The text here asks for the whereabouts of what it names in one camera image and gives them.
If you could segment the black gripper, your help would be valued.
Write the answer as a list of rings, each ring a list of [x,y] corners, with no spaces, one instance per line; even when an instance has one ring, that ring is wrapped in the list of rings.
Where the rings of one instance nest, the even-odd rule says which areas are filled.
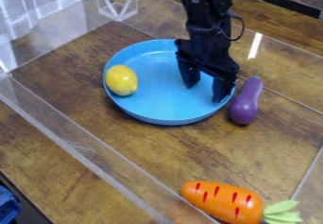
[[[221,103],[237,85],[241,66],[233,60],[231,24],[219,23],[211,27],[186,24],[190,39],[178,39],[177,59],[185,85],[191,89],[201,81],[201,72],[214,77],[213,101]]]

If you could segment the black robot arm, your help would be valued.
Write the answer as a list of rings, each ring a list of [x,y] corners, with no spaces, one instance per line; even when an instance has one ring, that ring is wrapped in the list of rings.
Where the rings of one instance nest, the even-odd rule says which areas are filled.
[[[183,82],[193,88],[201,73],[214,78],[213,101],[221,103],[231,94],[241,66],[230,56],[233,0],[181,0],[187,13],[190,39],[178,39],[177,60]]]

